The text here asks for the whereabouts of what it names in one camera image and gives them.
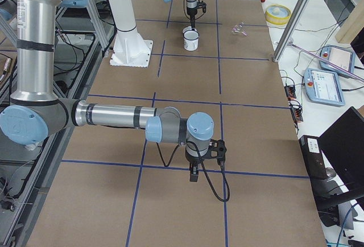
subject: label on robot arm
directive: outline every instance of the label on robot arm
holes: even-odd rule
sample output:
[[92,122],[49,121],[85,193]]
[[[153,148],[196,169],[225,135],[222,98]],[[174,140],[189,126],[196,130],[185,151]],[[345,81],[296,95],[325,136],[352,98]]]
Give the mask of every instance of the label on robot arm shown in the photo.
[[18,2],[18,28],[25,29],[27,27],[27,4]]
[[319,150],[319,144],[317,143],[316,139],[312,139],[312,138],[307,138],[307,142],[308,142],[308,150],[311,153],[320,153]]

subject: table surface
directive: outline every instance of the table surface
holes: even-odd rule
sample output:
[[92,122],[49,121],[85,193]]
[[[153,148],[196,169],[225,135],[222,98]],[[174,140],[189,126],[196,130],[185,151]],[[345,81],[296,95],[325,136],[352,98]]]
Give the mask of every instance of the table surface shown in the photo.
[[[266,0],[265,3],[262,4],[263,9],[271,4],[280,4],[285,5],[291,11],[293,11],[297,0]],[[322,43],[329,36],[330,32],[335,29],[333,26],[336,23],[333,15],[325,4],[324,0],[310,0],[307,8],[305,9],[299,24],[296,29],[299,30],[307,30],[307,31],[299,31],[296,30],[293,33],[293,41],[299,47],[308,50],[314,51],[321,48]],[[279,41],[283,30],[280,30],[273,24],[267,23],[270,28],[270,35],[272,39],[272,44],[275,47],[276,42]],[[320,32],[310,32],[308,30],[319,30],[322,28],[328,28],[327,30],[322,30]],[[341,44],[338,43],[335,39],[335,34],[340,28],[336,29],[331,37],[329,38],[327,44],[337,45],[340,47],[350,47],[349,44]],[[288,76],[292,78],[296,84],[301,83],[302,77],[298,74],[303,74],[305,69],[309,66],[310,68],[320,68],[319,62],[317,59],[313,59],[306,55],[305,53],[301,54],[301,57],[298,62],[298,66],[296,68],[296,73],[293,68],[297,64],[299,58],[299,50],[287,47],[282,58],[279,60],[279,68],[287,71]],[[355,66],[363,67],[359,58],[356,57]],[[360,69],[355,69],[354,73],[358,76],[364,77],[364,71]],[[362,83],[357,82],[353,79],[346,79],[344,77],[340,77],[340,84],[343,89],[352,89],[356,87],[361,87]],[[364,104],[364,89],[352,91],[352,92],[344,92],[344,99],[346,102],[345,106],[336,107],[336,106],[327,106],[323,104],[312,103],[308,100],[308,97],[305,93],[305,90],[301,93],[301,86],[296,87],[297,91],[297,100],[302,102],[303,104],[303,119],[304,122],[299,123],[299,132],[298,136],[302,135],[314,135],[320,136],[337,118],[339,118],[348,108],[351,106],[355,108],[360,108]],[[331,166],[326,158],[325,165]],[[337,184],[343,185],[343,182],[340,178],[335,178]],[[364,219],[363,210],[360,207],[355,208],[358,213],[358,219]],[[331,242],[337,241],[337,236],[340,231],[338,227],[327,228],[324,227],[324,232],[326,238]],[[355,240],[364,241],[364,224],[362,223],[354,223],[354,231],[347,231],[347,234],[355,235]],[[343,242],[347,243],[347,240],[342,237]]]
[[[209,113],[213,138],[226,141],[231,199],[217,201],[203,173],[188,181],[182,149],[164,168],[142,131],[80,127],[28,246],[325,246],[260,0],[204,0],[194,52],[183,49],[183,0],[132,1],[154,41],[150,65],[104,59],[88,101]],[[242,20],[245,38],[231,34]],[[223,195],[216,162],[206,166]]]

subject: black band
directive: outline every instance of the black band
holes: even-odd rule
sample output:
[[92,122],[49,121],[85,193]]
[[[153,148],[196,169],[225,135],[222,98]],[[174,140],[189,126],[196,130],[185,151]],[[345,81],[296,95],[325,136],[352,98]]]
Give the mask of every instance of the black band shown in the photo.
[[33,41],[26,41],[18,39],[16,41],[16,47],[18,49],[32,50],[32,51],[43,51],[43,52],[54,52],[55,46],[53,44],[44,44]]
[[186,143],[187,119],[180,119],[180,131],[178,134],[178,143]]
[[86,122],[89,124],[89,125],[95,125],[92,121],[92,110],[93,108],[96,106],[96,104],[89,104],[87,106],[87,110],[86,110]]
[[79,102],[80,102],[80,100],[75,101],[72,106],[71,119],[72,119],[72,123],[74,124],[74,126],[78,126],[78,124],[76,122],[76,109],[77,109]]
[[134,30],[136,27],[137,27],[137,26],[135,25],[135,27],[134,27],[133,29],[130,29],[130,30],[128,30],[128,31],[123,31],[123,30],[120,30],[120,29],[118,29],[118,31],[120,31],[120,32],[131,32],[131,31],[132,31],[132,30]]
[[57,105],[59,103],[59,100],[53,100],[53,101],[22,101],[17,99],[10,99],[10,102],[14,105],[19,106],[53,106]]
[[68,109],[65,106],[65,104],[63,104],[62,101],[59,101],[59,104],[62,106],[62,108],[64,109],[64,112],[66,113],[66,123],[64,124],[63,128],[65,128],[68,124],[68,120],[69,120],[69,114],[68,114]]
[[133,123],[134,123],[134,127],[136,129],[140,129],[139,119],[140,119],[140,112],[141,111],[142,111],[142,107],[141,106],[136,106],[135,109],[134,109]]

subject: roll of yellow tape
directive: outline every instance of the roll of yellow tape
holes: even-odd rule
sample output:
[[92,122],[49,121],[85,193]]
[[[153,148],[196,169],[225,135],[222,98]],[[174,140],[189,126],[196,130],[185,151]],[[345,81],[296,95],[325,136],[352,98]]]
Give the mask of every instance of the roll of yellow tape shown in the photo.
[[266,21],[275,25],[284,25],[291,17],[291,11],[279,4],[269,5],[266,9]]

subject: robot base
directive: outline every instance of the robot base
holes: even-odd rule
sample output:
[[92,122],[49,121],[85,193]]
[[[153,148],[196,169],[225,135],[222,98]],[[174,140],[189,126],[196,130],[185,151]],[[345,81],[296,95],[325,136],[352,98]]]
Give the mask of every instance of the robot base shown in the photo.
[[152,47],[153,41],[144,40],[140,34],[136,35],[136,40],[118,34],[110,65],[146,68],[149,65]]

